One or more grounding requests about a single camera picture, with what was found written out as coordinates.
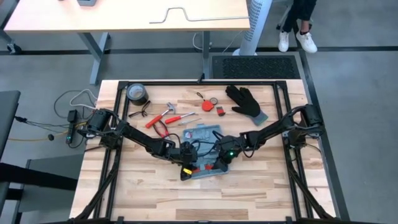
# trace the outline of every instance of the white sneaker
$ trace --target white sneaker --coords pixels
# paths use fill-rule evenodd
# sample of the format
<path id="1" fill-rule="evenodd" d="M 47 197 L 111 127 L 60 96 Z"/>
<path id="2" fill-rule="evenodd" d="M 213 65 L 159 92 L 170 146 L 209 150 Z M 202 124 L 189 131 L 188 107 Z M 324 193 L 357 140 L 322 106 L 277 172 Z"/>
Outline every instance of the white sneaker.
<path id="1" fill-rule="evenodd" d="M 289 49 L 289 33 L 288 32 L 280 32 L 279 33 L 279 51 L 286 52 Z"/>
<path id="2" fill-rule="evenodd" d="M 313 42 L 311 34 L 309 32 L 304 35 L 301 35 L 299 31 L 296 33 L 296 38 L 298 41 L 300 41 L 301 46 L 306 52 L 315 53 L 318 51 L 318 48 Z"/>

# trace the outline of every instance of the gray glove cuff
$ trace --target gray glove cuff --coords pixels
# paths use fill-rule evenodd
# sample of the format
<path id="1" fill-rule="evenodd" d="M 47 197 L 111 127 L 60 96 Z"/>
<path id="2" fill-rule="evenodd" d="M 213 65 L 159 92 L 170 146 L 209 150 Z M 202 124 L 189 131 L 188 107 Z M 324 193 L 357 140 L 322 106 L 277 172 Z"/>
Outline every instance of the gray glove cuff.
<path id="1" fill-rule="evenodd" d="M 259 126 L 260 124 L 262 124 L 263 122 L 265 122 L 268 119 L 268 116 L 262 111 L 260 111 L 260 114 L 258 116 L 256 116 L 255 118 L 252 116 L 249 116 L 249 117 L 254 122 L 254 124 L 256 126 Z"/>

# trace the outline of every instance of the metal wire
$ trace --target metal wire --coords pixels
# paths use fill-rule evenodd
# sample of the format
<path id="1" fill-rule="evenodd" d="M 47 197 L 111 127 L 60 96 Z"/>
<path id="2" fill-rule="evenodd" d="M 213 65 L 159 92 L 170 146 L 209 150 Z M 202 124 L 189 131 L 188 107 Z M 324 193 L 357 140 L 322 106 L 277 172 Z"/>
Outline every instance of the metal wire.
<path id="1" fill-rule="evenodd" d="M 152 21 L 150 24 L 161 24 L 164 23 L 169 15 L 169 11 L 172 9 L 182 9 L 184 12 L 185 19 L 190 22 L 198 22 L 198 21 L 216 21 L 216 20 L 227 20 L 227 19 L 249 19 L 249 16 L 234 16 L 234 17 L 214 17 L 214 18 L 202 18 L 202 19 L 190 19 L 185 11 L 184 7 L 170 7 L 167 9 L 166 14 L 162 21 Z"/>

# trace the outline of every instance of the wooden table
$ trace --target wooden table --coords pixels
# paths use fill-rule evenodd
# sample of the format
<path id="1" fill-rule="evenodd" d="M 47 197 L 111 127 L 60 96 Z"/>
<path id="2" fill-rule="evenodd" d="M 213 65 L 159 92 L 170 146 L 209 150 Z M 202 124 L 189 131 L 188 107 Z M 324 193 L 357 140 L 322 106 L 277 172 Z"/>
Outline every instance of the wooden table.
<path id="1" fill-rule="evenodd" d="M 77 32 L 95 58 L 90 84 L 97 82 L 108 32 L 121 31 L 203 31 L 203 73 L 210 77 L 209 30 L 247 30 L 249 19 L 189 22 L 190 19 L 248 16 L 246 0 L 97 0 L 93 7 L 82 7 L 76 0 L 20 0 L 5 31 L 8 32 Z M 90 32 L 104 32 L 99 45 Z"/>
<path id="2" fill-rule="evenodd" d="M 102 82 L 97 108 L 112 110 L 117 89 L 117 80 Z M 292 107 L 307 103 L 301 80 L 287 80 Z M 237 136 L 240 132 L 258 130 L 277 121 L 274 93 L 270 86 L 249 86 L 255 99 L 269 119 L 261 126 L 231 110 L 235 104 L 224 90 L 225 86 L 146 86 L 151 104 L 148 117 L 136 116 L 128 119 L 138 130 L 158 137 L 155 131 L 145 128 L 145 124 L 166 109 L 171 102 L 177 114 L 196 112 L 184 120 L 202 118 L 186 126 L 169 125 L 171 133 L 182 134 L 187 128 L 198 123 L 206 125 L 220 124 L 223 134 Z M 216 97 L 223 106 L 226 115 L 222 118 L 215 111 L 206 113 L 201 110 L 199 91 L 205 98 Z M 139 111 L 141 107 L 130 104 L 129 113 Z M 96 146 L 99 139 L 88 142 L 88 147 Z M 317 146 L 314 140 L 309 144 Z M 125 220 L 285 220 L 294 217 L 292 197 L 282 140 L 279 136 L 267 141 L 256 151 L 253 158 L 242 154 L 230 165 L 226 175 L 208 177 L 199 180 L 180 181 L 180 168 L 175 164 L 151 157 L 138 144 L 125 140 L 119 167 L 112 220 L 124 216 Z M 312 147 L 302 149 L 303 163 L 310 191 L 334 215 L 330 190 L 320 152 Z M 77 216 L 97 191 L 104 159 L 104 149 L 87 152 L 81 167 L 78 187 L 70 216 Z M 299 192 L 302 213 L 303 197 Z M 108 194 L 105 193 L 100 217 L 104 217 Z"/>

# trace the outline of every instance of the person's leg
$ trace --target person's leg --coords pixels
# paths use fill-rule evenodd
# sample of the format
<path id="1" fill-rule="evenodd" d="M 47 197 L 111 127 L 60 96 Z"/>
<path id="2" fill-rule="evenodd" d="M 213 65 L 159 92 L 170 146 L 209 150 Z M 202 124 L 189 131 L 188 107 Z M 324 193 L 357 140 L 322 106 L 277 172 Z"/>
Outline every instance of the person's leg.
<path id="1" fill-rule="evenodd" d="M 281 52 L 286 52 L 289 49 L 289 32 L 292 31 L 294 23 L 299 18 L 300 8 L 303 6 L 304 0 L 294 0 L 289 13 L 287 14 L 285 24 L 279 34 L 278 48 Z"/>
<path id="2" fill-rule="evenodd" d="M 316 3 L 317 0 L 305 0 L 303 8 L 298 14 L 298 18 L 301 19 L 301 29 L 296 34 L 296 38 L 301 43 L 303 49 L 308 53 L 315 53 L 318 51 L 310 34 L 310 19 Z"/>

